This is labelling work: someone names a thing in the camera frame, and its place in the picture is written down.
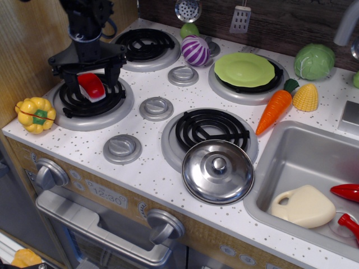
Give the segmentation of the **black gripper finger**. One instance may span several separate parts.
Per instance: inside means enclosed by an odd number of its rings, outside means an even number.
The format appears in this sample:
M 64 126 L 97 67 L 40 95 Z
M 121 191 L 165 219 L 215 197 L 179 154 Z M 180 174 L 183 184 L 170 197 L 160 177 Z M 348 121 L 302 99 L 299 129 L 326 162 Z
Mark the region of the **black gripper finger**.
M 62 72 L 61 76 L 64 79 L 65 84 L 75 95 L 81 94 L 80 85 L 77 79 L 78 75 L 76 73 Z
M 104 75 L 109 87 L 113 87 L 116 85 L 119 74 L 120 74 L 121 65 L 114 65 L 114 66 L 106 66 L 104 68 Z

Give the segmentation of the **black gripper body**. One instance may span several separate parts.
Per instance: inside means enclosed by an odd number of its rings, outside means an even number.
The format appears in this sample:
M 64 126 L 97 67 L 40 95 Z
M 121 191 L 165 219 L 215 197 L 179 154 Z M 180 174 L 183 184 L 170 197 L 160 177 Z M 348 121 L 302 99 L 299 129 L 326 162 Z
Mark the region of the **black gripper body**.
M 103 69 L 106 66 L 126 64 L 127 49 L 124 45 L 95 40 L 89 43 L 72 41 L 70 46 L 60 53 L 51 56 L 48 63 L 55 75 L 62 72 L 82 73 Z

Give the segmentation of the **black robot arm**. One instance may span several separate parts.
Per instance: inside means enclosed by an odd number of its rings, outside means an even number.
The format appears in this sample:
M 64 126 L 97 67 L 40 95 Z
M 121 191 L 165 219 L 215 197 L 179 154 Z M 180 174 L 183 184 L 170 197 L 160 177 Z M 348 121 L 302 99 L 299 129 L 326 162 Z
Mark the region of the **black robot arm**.
M 60 1 L 68 17 L 71 44 L 51 56 L 48 63 L 54 75 L 64 79 L 69 89 L 80 92 L 78 74 L 104 69 L 105 81 L 114 86 L 126 64 L 126 47 L 100 40 L 102 29 L 113 14 L 111 1 Z

